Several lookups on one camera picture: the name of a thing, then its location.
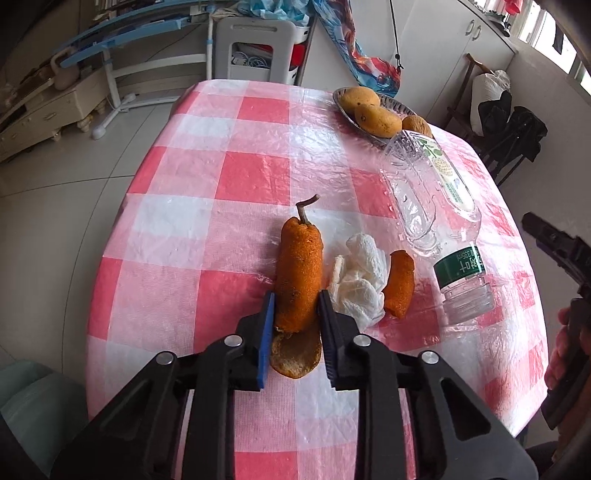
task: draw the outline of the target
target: window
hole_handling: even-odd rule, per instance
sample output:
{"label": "window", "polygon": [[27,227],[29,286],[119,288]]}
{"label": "window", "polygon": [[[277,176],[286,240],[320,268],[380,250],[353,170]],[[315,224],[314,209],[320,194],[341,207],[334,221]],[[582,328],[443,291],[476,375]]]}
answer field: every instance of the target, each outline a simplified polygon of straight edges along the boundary
{"label": "window", "polygon": [[585,73],[583,74],[583,80],[581,80],[581,87],[587,90],[587,93],[591,95],[591,75],[589,75],[589,72],[587,70],[585,70]]}
{"label": "window", "polygon": [[531,4],[531,9],[529,12],[524,10],[524,13],[527,14],[527,20],[525,20],[525,24],[523,26],[523,30],[519,34],[519,39],[529,43],[530,38],[534,33],[535,24],[538,20],[538,16],[540,15],[540,6],[536,3]]}
{"label": "window", "polygon": [[532,0],[524,0],[523,15],[525,18],[518,18],[515,23],[520,31],[513,30],[512,33],[563,69],[572,82],[582,87],[581,89],[577,85],[582,95],[591,94],[591,77],[578,59],[569,39],[564,36],[562,53],[558,53],[553,47],[556,35],[554,18]]}
{"label": "window", "polygon": [[555,35],[556,23],[554,22],[554,18],[552,18],[548,12],[544,12],[544,19],[542,28],[540,30],[540,35],[538,35],[533,47],[540,53],[546,55],[556,65],[568,73],[573,66],[573,62],[577,56],[577,53],[566,36],[564,37],[562,44],[562,54],[558,53],[552,46]]}

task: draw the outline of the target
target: white floor tile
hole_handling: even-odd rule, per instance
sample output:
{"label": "white floor tile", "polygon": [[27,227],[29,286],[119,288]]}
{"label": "white floor tile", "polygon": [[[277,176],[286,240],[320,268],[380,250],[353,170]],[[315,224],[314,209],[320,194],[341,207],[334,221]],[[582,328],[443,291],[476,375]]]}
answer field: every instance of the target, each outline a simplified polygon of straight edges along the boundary
{"label": "white floor tile", "polygon": [[15,359],[61,371],[74,262],[106,180],[0,199],[0,342]]}
{"label": "white floor tile", "polygon": [[86,326],[96,272],[132,178],[107,182],[90,218],[72,275],[64,322],[63,372],[82,384],[86,365]]}
{"label": "white floor tile", "polygon": [[112,176],[135,175],[154,140],[166,125],[172,105],[172,103],[163,103],[154,107],[121,155]]}
{"label": "white floor tile", "polygon": [[69,125],[62,130],[59,142],[43,141],[31,152],[21,152],[10,162],[0,164],[0,195],[108,178],[153,109],[146,106],[120,113],[99,140],[92,140],[90,132],[83,134],[75,125]]}

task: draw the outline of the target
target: cord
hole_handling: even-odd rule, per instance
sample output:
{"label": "cord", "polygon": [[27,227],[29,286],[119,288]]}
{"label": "cord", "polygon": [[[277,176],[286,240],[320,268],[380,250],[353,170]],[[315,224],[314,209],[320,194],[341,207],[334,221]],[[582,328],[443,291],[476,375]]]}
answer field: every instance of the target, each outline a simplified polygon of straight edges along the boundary
{"label": "cord", "polygon": [[397,63],[396,68],[400,72],[400,70],[403,70],[404,67],[400,63],[400,51],[398,49],[398,32],[396,32],[396,18],[394,17],[394,6],[392,5],[392,0],[390,0],[390,13],[392,14],[392,24],[394,26],[394,41],[396,43],[396,55],[394,57],[396,58]]}
{"label": "cord", "polygon": [[196,24],[193,24],[193,26],[194,26],[195,28],[192,28],[192,29],[191,29],[191,31],[189,31],[188,33],[186,33],[185,35],[183,35],[183,36],[182,36],[181,38],[179,38],[178,40],[175,40],[175,41],[171,42],[169,45],[166,45],[165,47],[162,47],[160,50],[158,50],[158,51],[157,51],[156,53],[154,53],[153,55],[150,55],[150,56],[149,56],[149,57],[146,59],[146,61],[148,61],[148,60],[152,60],[152,59],[153,59],[153,58],[154,58],[156,55],[158,55],[158,54],[159,54],[161,51],[163,51],[163,50],[166,50],[166,49],[167,49],[167,48],[169,48],[169,47],[172,47],[172,46],[173,46],[175,43],[178,43],[178,42],[180,42],[180,41],[181,41],[181,40],[183,40],[185,37],[188,37],[188,36],[189,36],[191,33],[193,33],[197,27],[199,27],[200,25],[205,25],[206,23],[207,23],[207,22],[201,22],[201,23],[196,23]]}

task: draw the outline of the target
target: peeled orange skin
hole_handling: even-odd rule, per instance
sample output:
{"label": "peeled orange skin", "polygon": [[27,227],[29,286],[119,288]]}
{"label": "peeled orange skin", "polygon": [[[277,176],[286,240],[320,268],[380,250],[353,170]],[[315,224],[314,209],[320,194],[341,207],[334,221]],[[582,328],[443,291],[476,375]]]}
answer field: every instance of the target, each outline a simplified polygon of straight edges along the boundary
{"label": "peeled orange skin", "polygon": [[384,309],[401,319],[406,315],[414,293],[414,260],[404,250],[390,254],[388,283],[382,291]]}

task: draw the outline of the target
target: pink checkered tablecloth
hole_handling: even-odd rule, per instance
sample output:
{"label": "pink checkered tablecloth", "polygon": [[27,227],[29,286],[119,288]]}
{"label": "pink checkered tablecloth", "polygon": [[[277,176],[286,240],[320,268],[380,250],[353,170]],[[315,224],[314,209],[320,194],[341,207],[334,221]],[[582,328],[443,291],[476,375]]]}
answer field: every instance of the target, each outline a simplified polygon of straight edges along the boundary
{"label": "pink checkered tablecloth", "polygon": [[[433,131],[482,212],[478,247],[496,308],[440,327],[433,269],[419,261],[407,316],[386,316],[368,333],[398,352],[439,352],[517,434],[545,397],[548,355],[534,274],[478,156]],[[405,248],[382,163],[326,92],[199,83],[146,155],[105,249],[88,326],[89,413],[155,353],[200,352],[260,309],[296,201],[320,194],[307,212],[322,233],[326,272],[358,232],[387,253]],[[236,395],[238,480],[352,478],[357,402],[357,392],[330,388],[322,363],[297,381],[271,369],[263,392]]]}

